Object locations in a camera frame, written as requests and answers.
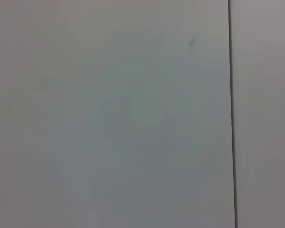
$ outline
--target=vertical line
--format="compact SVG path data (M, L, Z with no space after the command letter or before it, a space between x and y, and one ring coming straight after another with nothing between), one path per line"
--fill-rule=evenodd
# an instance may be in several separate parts
M238 228L238 190L237 169L234 134L234 97L233 97L233 62L232 62L232 26L231 26L231 0L228 0L228 26L229 26L229 67L230 67L230 98L231 98L231 131L232 131L232 166L233 166L233 194L234 194L234 222Z

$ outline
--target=door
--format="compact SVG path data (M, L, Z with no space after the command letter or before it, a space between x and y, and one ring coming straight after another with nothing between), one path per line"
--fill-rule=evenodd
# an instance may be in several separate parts
M0 1L1 227L234 227L228 2Z

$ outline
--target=white door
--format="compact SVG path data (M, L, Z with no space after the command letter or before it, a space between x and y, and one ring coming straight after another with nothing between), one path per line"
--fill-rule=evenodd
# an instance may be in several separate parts
M233 228L228 1L0 1L0 227Z

